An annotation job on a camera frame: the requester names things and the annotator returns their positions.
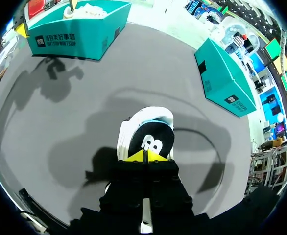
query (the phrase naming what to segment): product display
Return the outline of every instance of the product display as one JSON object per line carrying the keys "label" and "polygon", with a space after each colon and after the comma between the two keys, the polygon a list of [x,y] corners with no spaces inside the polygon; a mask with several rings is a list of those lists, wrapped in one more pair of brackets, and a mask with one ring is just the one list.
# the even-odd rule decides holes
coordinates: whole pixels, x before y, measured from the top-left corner
{"label": "product display", "polygon": [[71,7],[66,7],[64,10],[63,18],[92,18],[92,19],[102,19],[106,17],[108,13],[104,11],[101,7],[92,6],[90,4],[86,4],[81,6],[74,11],[71,11]]}
{"label": "product display", "polygon": [[208,100],[238,117],[256,110],[245,74],[219,45],[207,39],[195,57]]}
{"label": "product display", "polygon": [[29,47],[33,55],[100,60],[125,28],[130,7],[109,0],[64,4],[29,28]]}

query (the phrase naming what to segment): gray floor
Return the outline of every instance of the gray floor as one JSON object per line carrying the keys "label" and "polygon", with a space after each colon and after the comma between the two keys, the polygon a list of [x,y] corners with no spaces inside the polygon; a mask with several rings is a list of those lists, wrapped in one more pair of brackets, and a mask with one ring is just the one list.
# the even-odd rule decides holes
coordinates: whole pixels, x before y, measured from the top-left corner
{"label": "gray floor", "polygon": [[174,114],[174,158],[194,212],[215,216],[242,199],[248,119],[205,99],[187,44],[128,24],[100,62],[20,53],[0,113],[0,168],[14,191],[26,188],[66,223],[80,207],[99,210],[121,122],[157,105]]}

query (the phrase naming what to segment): blue display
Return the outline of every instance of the blue display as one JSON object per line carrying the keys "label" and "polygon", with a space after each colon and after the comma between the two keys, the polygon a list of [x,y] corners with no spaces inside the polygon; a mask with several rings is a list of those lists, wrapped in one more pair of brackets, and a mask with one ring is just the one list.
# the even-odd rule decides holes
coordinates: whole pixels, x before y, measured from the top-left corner
{"label": "blue display", "polygon": [[[267,104],[264,104],[263,105],[263,110],[264,110],[264,115],[265,115],[265,120],[269,121],[270,122],[270,125],[272,124],[275,124],[275,123],[278,123],[278,120],[277,120],[277,116],[278,114],[275,114],[273,115],[273,111],[272,110],[275,110],[276,109],[276,106],[279,106],[282,113],[283,113],[283,105],[280,101],[280,98],[279,98],[279,95],[278,95],[278,92],[276,90],[276,87],[272,87],[270,90],[268,90],[267,92],[263,93],[260,95],[260,99],[261,99],[261,102],[264,102],[266,101],[266,98],[268,96],[275,96],[275,100],[271,103],[267,103]],[[284,119],[283,121],[283,124],[285,126],[285,130],[286,130],[286,120]],[[276,139],[276,135],[275,135],[275,131],[272,130],[272,133],[273,133],[273,138]]]}
{"label": "blue display", "polygon": [[260,57],[256,53],[252,54],[250,56],[250,58],[253,61],[253,67],[255,68],[257,73],[259,73],[259,72],[261,72],[262,70],[265,69],[263,61],[260,59]]}

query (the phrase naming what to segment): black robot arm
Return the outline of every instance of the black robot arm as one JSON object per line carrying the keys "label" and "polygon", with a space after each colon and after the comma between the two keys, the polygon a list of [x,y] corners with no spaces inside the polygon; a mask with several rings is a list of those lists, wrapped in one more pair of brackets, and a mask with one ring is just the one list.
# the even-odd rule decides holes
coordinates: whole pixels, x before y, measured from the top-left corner
{"label": "black robot arm", "polygon": [[51,216],[23,189],[32,211],[48,227],[51,235],[137,235],[143,220],[143,199],[151,202],[154,235],[249,234],[255,233],[273,210],[278,196],[259,187],[225,213],[209,219],[194,215],[174,160],[153,162],[118,161],[111,170],[110,186],[100,198],[100,211],[82,208],[80,219],[64,225]]}

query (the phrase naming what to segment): white item on box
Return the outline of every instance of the white item on box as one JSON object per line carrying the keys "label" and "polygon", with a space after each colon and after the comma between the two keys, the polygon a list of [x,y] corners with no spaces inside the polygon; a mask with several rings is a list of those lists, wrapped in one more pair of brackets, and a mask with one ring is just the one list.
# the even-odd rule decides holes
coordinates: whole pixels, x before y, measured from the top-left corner
{"label": "white item on box", "polygon": [[63,13],[64,19],[70,19],[70,18],[92,18],[92,19],[102,19],[106,17],[108,13],[104,11],[101,7],[98,6],[91,6],[90,4],[86,4],[84,6],[81,6],[78,9],[75,9],[74,11],[71,11],[71,8],[68,6],[65,8]]}

